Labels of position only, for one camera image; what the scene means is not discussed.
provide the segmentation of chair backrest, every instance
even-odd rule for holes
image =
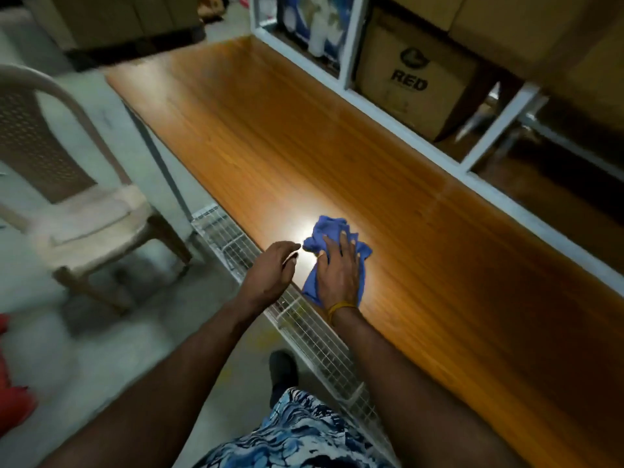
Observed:
[[[132,183],[74,97],[51,77],[18,65],[0,65],[0,161],[51,203],[95,185],[50,131],[35,97],[36,91],[60,100],[74,114],[122,184]],[[20,216],[0,204],[0,217],[16,226],[15,217]]]

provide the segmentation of blue microfiber cloth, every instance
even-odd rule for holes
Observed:
[[[359,261],[359,292],[357,294],[357,305],[362,300],[362,294],[364,294],[364,282],[366,281],[366,269],[364,267],[364,260],[367,259],[372,250],[370,246],[366,243],[362,243],[358,241],[357,233],[352,233],[349,229],[349,224],[347,220],[344,218],[330,218],[325,215],[321,215],[312,230],[312,236],[306,238],[303,242],[303,249],[305,251],[310,251],[311,253],[318,254],[321,250],[327,252],[327,245],[325,244],[325,240],[323,239],[323,235],[327,235],[327,237],[334,240],[336,243],[340,243],[340,232],[345,230],[347,233],[347,238],[349,239],[349,243],[351,240],[356,241],[355,252],[359,253],[360,261]],[[316,265],[310,272],[308,279],[306,279],[306,283],[303,284],[303,295],[308,297],[312,302],[314,302],[318,306],[323,306],[321,301],[317,297],[316,292]]]

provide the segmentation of chair seat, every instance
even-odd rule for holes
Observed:
[[[141,239],[152,206],[136,185],[94,186],[37,212],[27,234],[52,271],[66,266],[80,276]]]

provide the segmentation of yellow wristband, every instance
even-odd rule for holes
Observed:
[[[347,301],[340,301],[337,304],[333,304],[328,310],[327,310],[327,320],[329,321],[330,325],[333,325],[332,323],[332,317],[334,316],[334,313],[338,310],[341,309],[343,307],[354,307],[354,308],[358,308],[355,304],[352,304],[351,302],[347,302]]]

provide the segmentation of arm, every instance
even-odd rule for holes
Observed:
[[[357,302],[359,257],[341,235],[326,238],[330,259],[318,258],[318,293],[325,308]],[[408,360],[354,307],[332,316],[350,348],[403,466],[520,467],[524,461],[489,425]]]
[[[238,295],[173,353],[53,452],[41,468],[169,468],[225,361],[249,325],[292,280],[300,245],[272,244]]]

